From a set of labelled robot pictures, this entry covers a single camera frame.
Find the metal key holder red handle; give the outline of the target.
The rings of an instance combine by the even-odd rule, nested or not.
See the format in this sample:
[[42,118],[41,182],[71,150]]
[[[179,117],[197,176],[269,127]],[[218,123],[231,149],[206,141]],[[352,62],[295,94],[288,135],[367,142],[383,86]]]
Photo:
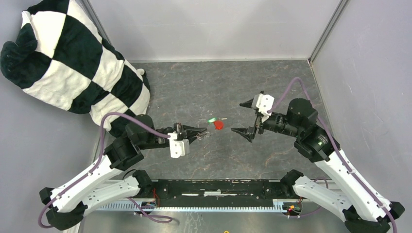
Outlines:
[[207,128],[207,131],[204,133],[197,134],[196,137],[199,140],[203,140],[212,136],[212,133],[215,131],[221,131],[224,129],[224,122],[223,121],[216,121],[212,124],[208,124],[207,120],[200,121],[197,126]]

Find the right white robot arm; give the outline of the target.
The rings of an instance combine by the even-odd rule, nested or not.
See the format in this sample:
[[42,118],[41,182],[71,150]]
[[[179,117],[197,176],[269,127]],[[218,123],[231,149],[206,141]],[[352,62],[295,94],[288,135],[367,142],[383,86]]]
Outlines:
[[253,126],[234,128],[248,141],[256,134],[272,131],[295,138],[294,147],[305,158],[325,172],[340,188],[340,193],[318,185],[297,170],[281,179],[281,193],[309,199],[343,221],[352,233],[386,233],[394,229],[392,221],[405,212],[404,206],[380,195],[346,157],[338,142],[317,124],[318,112],[309,100],[290,101],[286,114],[270,113],[274,98],[258,94],[243,102],[242,107],[256,112]]

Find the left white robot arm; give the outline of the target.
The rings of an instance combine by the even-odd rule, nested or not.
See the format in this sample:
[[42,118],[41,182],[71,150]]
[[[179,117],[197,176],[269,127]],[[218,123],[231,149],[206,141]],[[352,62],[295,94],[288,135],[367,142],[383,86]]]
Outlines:
[[113,201],[150,196],[155,187],[144,170],[136,170],[126,179],[102,189],[98,187],[143,160],[142,150],[169,148],[171,158],[179,158],[187,155],[190,144],[207,132],[207,128],[181,123],[156,129],[148,115],[132,117],[111,112],[102,120],[105,121],[111,116],[129,120],[125,132],[109,146],[101,146],[101,154],[97,160],[76,177],[60,187],[45,187],[39,192],[45,205],[38,218],[40,227],[64,231],[80,223],[85,216],[99,207]]

